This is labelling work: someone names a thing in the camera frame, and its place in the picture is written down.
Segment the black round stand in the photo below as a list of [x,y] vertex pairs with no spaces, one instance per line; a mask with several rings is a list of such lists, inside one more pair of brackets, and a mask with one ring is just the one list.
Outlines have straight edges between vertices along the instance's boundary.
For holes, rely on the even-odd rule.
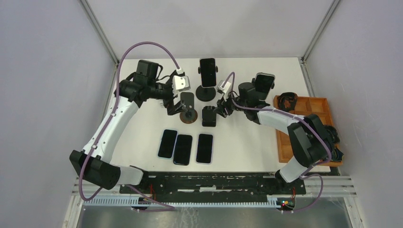
[[202,87],[200,85],[197,87],[195,95],[198,100],[202,102],[209,102],[215,98],[216,90],[214,87]]

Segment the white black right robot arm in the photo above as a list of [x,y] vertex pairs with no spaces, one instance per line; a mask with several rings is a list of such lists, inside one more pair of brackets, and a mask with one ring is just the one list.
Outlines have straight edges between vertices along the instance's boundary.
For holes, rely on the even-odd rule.
[[316,114],[291,114],[261,101],[255,95],[252,83],[242,83],[239,94],[234,93],[232,83],[220,81],[215,113],[226,118],[234,111],[243,112],[249,121],[272,127],[289,137],[293,156],[276,172],[274,186],[277,192],[286,194],[293,189],[296,179],[313,167],[329,162],[334,144],[322,121]]

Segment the small black phone stand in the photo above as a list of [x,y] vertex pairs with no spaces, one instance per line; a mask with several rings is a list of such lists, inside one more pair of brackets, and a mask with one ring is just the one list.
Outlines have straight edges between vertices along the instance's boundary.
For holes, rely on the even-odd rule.
[[217,123],[216,113],[214,112],[215,106],[205,106],[202,109],[202,126],[215,127]]

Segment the wooden base black phone stand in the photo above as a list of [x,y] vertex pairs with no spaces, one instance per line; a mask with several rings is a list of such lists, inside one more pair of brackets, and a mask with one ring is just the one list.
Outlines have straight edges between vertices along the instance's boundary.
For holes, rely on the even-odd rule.
[[194,106],[194,94],[191,92],[181,92],[181,103],[183,103],[183,111],[180,113],[180,120],[184,124],[192,124],[198,118],[198,113]]

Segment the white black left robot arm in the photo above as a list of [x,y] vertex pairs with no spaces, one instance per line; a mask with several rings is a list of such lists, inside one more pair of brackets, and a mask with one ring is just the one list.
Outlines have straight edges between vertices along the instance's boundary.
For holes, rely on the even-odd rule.
[[69,156],[82,180],[106,190],[120,184],[131,184],[140,194],[149,189],[149,180],[143,177],[141,169],[112,165],[110,161],[128,122],[148,99],[161,101],[168,115],[184,111],[183,102],[175,103],[174,99],[179,92],[190,89],[188,76],[177,68],[161,83],[157,76],[162,68],[158,63],[139,60],[136,71],[119,83],[113,104],[92,139],[82,150],[73,150]]

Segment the light blue cased phone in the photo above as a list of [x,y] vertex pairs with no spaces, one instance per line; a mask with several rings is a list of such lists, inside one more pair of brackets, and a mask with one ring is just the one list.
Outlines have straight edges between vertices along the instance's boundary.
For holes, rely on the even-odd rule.
[[177,139],[178,131],[166,129],[163,131],[160,146],[157,156],[163,159],[171,159],[173,157],[173,151]]

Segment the black phone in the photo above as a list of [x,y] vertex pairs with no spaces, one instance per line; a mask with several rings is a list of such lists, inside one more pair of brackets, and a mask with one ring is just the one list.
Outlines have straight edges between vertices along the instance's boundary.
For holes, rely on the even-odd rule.
[[177,136],[173,152],[173,163],[175,165],[189,165],[192,151],[192,139],[193,137],[187,134],[179,134]]
[[201,58],[199,66],[199,74],[201,75],[202,87],[214,87],[216,86],[217,79],[217,66],[214,58]]

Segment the white framed small phone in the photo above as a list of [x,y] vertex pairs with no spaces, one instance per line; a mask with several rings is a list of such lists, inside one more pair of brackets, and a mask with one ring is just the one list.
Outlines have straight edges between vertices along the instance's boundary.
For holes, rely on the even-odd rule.
[[213,135],[200,134],[198,137],[196,162],[200,164],[210,164],[213,153]]

